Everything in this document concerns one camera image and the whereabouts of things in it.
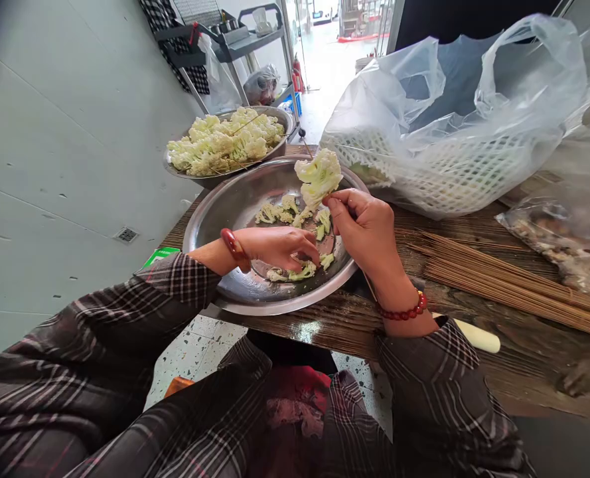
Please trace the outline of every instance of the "sleeve cuff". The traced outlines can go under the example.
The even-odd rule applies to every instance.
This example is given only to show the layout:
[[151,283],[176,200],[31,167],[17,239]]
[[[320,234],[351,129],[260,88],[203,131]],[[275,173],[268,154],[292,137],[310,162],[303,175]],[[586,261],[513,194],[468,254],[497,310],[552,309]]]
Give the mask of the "sleeve cuff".
[[434,383],[456,380],[479,366],[479,358],[454,320],[436,332],[413,339],[376,337],[381,366],[398,380]]
[[135,277],[161,293],[199,309],[208,306],[222,279],[182,252],[151,264],[136,272]]

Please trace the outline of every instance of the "stainless steel bowl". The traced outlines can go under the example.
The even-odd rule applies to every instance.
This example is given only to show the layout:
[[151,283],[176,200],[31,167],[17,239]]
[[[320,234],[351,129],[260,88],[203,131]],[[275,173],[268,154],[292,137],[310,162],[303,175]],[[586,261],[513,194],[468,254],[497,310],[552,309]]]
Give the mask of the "stainless steel bowl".
[[[285,111],[280,110],[279,108],[274,108],[272,106],[249,106],[248,108],[253,108],[254,110],[257,110],[257,113],[259,113],[259,114],[265,114],[266,116],[276,117],[277,122],[283,126],[283,130],[285,132],[285,135],[283,136],[281,141],[272,149],[272,151],[270,151],[270,153],[268,153],[266,156],[261,158],[257,163],[246,167],[246,169],[251,169],[263,161],[266,161],[268,159],[273,159],[273,158],[276,158],[279,156],[283,156],[285,154],[286,141],[288,140],[288,137],[290,136],[290,134],[293,131],[293,119]],[[221,120],[229,120],[230,116],[234,112],[235,111],[221,113],[221,114],[218,114],[217,116],[218,116],[218,118],[220,118],[220,121]],[[171,141],[179,141],[180,139],[182,139],[182,137],[187,136],[187,135],[188,135],[188,129],[182,135],[172,137]],[[170,172],[173,176],[177,176],[177,177],[184,178],[184,179],[190,179],[193,182],[204,187],[205,189],[213,189],[214,187],[219,185],[222,181],[225,181],[226,179],[229,179],[230,177],[245,171],[244,168],[239,168],[239,169],[236,169],[235,171],[230,171],[229,173],[224,173],[224,174],[214,175],[214,176],[205,176],[205,177],[189,176],[184,173],[181,173],[180,171],[178,171],[177,169],[175,169],[173,167],[173,164],[171,163],[171,156],[169,155],[168,149],[164,152],[164,156],[162,158],[162,164],[164,165],[164,168],[168,172]]]
[[[298,159],[309,157],[280,157],[216,187],[197,207],[186,226],[184,252],[218,239],[223,228],[235,230],[283,225],[255,224],[255,214],[265,201],[276,204],[284,194],[294,194],[302,208],[305,206],[299,192],[301,181],[294,169]],[[341,167],[341,172],[343,180],[340,189],[354,187],[368,190],[352,171]],[[304,227],[312,229],[313,221],[308,220]],[[318,302],[341,287],[357,269],[343,246],[341,236],[335,237],[331,232],[319,250],[322,253],[332,251],[334,262],[327,271],[320,270],[314,277],[300,282],[268,281],[265,273],[269,266],[261,261],[253,261],[253,269],[248,274],[235,269],[222,278],[215,305],[242,315],[278,315]]]

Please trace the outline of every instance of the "person's left hand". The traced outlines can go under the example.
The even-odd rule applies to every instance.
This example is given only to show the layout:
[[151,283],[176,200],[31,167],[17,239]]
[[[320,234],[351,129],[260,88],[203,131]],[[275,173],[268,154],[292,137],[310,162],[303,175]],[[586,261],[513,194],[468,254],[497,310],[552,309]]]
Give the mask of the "person's left hand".
[[246,228],[235,231],[235,237],[250,259],[259,259],[271,266],[301,272],[301,265],[292,254],[302,252],[319,267],[317,237],[313,232],[290,226]]

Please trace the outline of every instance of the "white knife handle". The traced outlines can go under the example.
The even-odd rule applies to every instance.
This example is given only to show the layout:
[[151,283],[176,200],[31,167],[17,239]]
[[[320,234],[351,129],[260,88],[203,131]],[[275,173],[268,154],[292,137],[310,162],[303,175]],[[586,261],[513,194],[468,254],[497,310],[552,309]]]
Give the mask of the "white knife handle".
[[[436,319],[436,317],[440,317],[441,315],[435,313],[432,314],[432,317]],[[454,322],[456,322],[456,325],[459,326],[459,329],[473,347],[489,353],[498,353],[500,350],[500,339],[498,335],[486,332],[467,322],[456,319],[454,319]]]

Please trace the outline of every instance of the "plaid sleeve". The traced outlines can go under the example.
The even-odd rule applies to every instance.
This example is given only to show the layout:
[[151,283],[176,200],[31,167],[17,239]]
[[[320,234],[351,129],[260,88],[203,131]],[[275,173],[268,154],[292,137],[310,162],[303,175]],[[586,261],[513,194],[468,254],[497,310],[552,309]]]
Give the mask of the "plaid sleeve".
[[456,322],[439,320],[440,330],[426,337],[376,339],[394,393],[400,461],[423,475],[443,467],[465,475],[535,476],[514,422],[487,388],[475,350]]
[[176,254],[72,302],[0,354],[0,475],[63,476],[141,412],[157,357],[220,277]]

